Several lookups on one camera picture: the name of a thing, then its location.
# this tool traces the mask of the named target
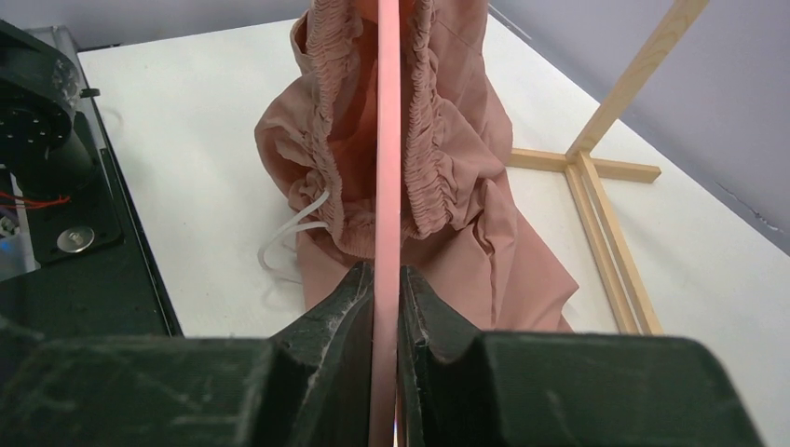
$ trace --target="white tabletop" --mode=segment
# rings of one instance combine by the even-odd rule
[[[257,260],[293,215],[252,136],[298,76],[291,26],[80,54],[188,336],[268,336],[304,312],[299,287],[275,284]],[[484,55],[515,145],[563,152],[597,102],[495,20]],[[653,184],[605,181],[656,312],[668,333],[723,360],[766,440],[779,445],[790,437],[790,258],[620,122],[595,155],[663,170]],[[615,331],[565,177],[509,175],[519,209],[580,285],[565,308],[571,325]]]

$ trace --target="wooden leg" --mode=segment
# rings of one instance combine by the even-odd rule
[[[598,175],[604,179],[625,180],[629,182],[653,183],[661,175],[658,166],[625,163],[621,161],[592,159]],[[514,148],[508,166],[513,168],[565,172],[568,161],[565,155],[532,149]]]
[[[708,0],[674,1],[659,26],[571,144],[567,151],[569,157],[578,152],[590,152],[601,141],[707,4]]]
[[[601,179],[598,177],[598,172],[595,170],[593,160],[588,153],[579,153],[578,166],[587,185],[590,200],[595,206],[601,226],[606,234],[609,247],[617,262],[625,290],[631,298],[631,306],[639,321],[642,333],[650,335],[661,334],[661,325],[653,310],[653,304],[647,297],[645,284],[639,276],[631,251],[628,250],[625,236],[622,234],[622,229],[620,229],[617,215],[612,209],[609,197],[606,195]]]
[[[625,294],[620,282],[620,275],[618,275],[615,262],[609,253],[604,231],[598,223],[598,218],[595,215],[593,204],[590,203],[590,196],[584,187],[579,169],[574,165],[568,165],[565,168],[565,176],[573,200],[576,202],[576,208],[579,210],[581,224],[584,227],[584,232],[587,234],[587,240],[590,242],[592,256],[598,265],[598,273],[601,275],[601,282],[604,283],[606,297],[609,299],[609,305],[612,308],[612,314],[614,314],[618,329],[620,333],[638,334],[639,327],[636,325],[633,311],[628,305],[628,296]]]

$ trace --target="gray wall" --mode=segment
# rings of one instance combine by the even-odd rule
[[[294,19],[310,0],[0,0],[21,28],[68,26],[82,47],[136,44]]]
[[[492,0],[599,101],[671,0]],[[711,0],[623,121],[790,252],[790,2]]]
[[[672,0],[491,3],[529,34],[532,47],[601,100]],[[97,47],[294,18],[308,4],[0,0],[0,17],[25,28],[64,24],[79,46]],[[623,120],[790,252],[787,23],[787,0],[712,0]]]

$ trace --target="pink fabric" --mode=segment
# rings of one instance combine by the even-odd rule
[[[365,3],[313,0],[292,32],[302,75],[255,129],[295,210],[330,191],[313,216],[329,231],[297,240],[308,307],[375,254],[376,24]],[[482,329],[569,330],[561,311],[577,284],[511,196],[511,122],[481,54],[488,2],[403,3],[402,262]]]
[[[378,11],[378,149],[369,446],[392,445],[401,270],[401,43],[397,2]]]

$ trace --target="red wire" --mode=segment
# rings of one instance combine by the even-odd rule
[[[7,210],[41,210],[43,208],[62,205],[71,200],[71,198],[68,196],[66,197],[60,196],[55,200],[49,200],[49,201],[33,200],[27,197],[14,196],[9,193],[4,193],[2,191],[0,191],[0,198],[6,198],[9,200],[18,200],[20,202],[23,202],[22,205],[0,204],[0,208],[5,208]]]

